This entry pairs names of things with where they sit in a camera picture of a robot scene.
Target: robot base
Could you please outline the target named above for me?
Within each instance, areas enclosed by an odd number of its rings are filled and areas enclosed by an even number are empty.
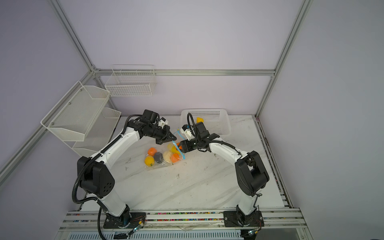
[[[253,211],[249,215],[236,207],[236,211],[224,211],[224,225],[226,227],[263,227],[264,219],[261,211]]]
[[[146,213],[145,212],[131,212],[131,219],[134,219],[134,221],[130,220],[129,225],[125,229],[135,228],[139,224],[139,221],[145,222]],[[107,214],[107,218],[104,222],[104,229],[111,229],[111,228],[119,228],[120,222],[117,222],[114,220],[109,214]]]

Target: white wall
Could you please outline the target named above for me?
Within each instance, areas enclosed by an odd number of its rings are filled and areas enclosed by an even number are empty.
[[[62,0],[98,68],[274,69],[302,0]]]
[[[261,114],[316,240],[384,239],[383,12],[314,1]]]
[[[0,166],[87,68],[46,0],[0,8]],[[47,134],[0,193],[1,239],[53,239],[71,202],[78,156]]]
[[[102,76],[104,83],[108,76]],[[180,115],[190,108],[224,108],[228,114],[255,114],[269,76],[158,76],[153,96],[112,97],[122,115],[149,109]]]

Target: white wire basket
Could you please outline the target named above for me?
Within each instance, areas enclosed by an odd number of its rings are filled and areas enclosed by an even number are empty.
[[[82,142],[75,142],[72,149],[80,156],[90,157],[105,147],[112,136],[121,112],[103,108],[89,134]]]
[[[44,125],[62,141],[84,141],[109,99],[109,91],[95,86],[80,87],[61,111]]]
[[[105,89],[113,97],[152,96],[156,87],[153,65],[111,65]]]
[[[187,124],[188,113],[192,114],[195,123],[197,118],[202,118],[204,126],[210,134],[216,133],[220,137],[227,137],[231,134],[228,113],[224,109],[185,109],[181,112],[180,129]]]

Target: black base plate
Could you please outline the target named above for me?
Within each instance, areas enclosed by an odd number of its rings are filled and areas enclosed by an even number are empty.
[[[130,221],[128,227],[125,229],[133,229],[135,228],[138,224],[139,221],[142,220],[143,222],[145,221],[146,213],[145,212],[131,212],[131,219],[137,219],[135,221]],[[111,228],[119,228],[118,223],[114,221],[112,218],[109,217],[107,214],[107,218],[105,219],[104,222],[104,229],[111,229]]]
[[[223,215],[224,215],[224,225],[226,227],[241,227],[237,221],[236,211],[224,211]],[[252,216],[251,223],[248,226],[244,226],[244,227],[260,227],[260,225],[261,227],[263,227],[264,220],[263,220],[262,212],[255,211],[252,213],[252,215],[253,216]]]

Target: table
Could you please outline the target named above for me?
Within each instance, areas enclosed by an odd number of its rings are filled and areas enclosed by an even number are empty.
[[[180,116],[164,116],[171,132],[180,126]],[[230,115],[232,133],[225,141],[236,148],[259,153],[270,180],[262,190],[257,204],[262,208],[284,207],[280,191],[266,157],[251,115]],[[126,117],[121,117],[114,136],[123,128]],[[237,184],[235,168],[229,162],[210,152],[192,151],[186,159],[172,166],[147,170],[144,158],[149,148],[164,152],[167,144],[156,145],[155,140],[143,137],[134,143],[113,165],[115,189],[131,210],[185,210],[234,208],[241,190]],[[85,202],[82,211],[96,211],[99,205]]]

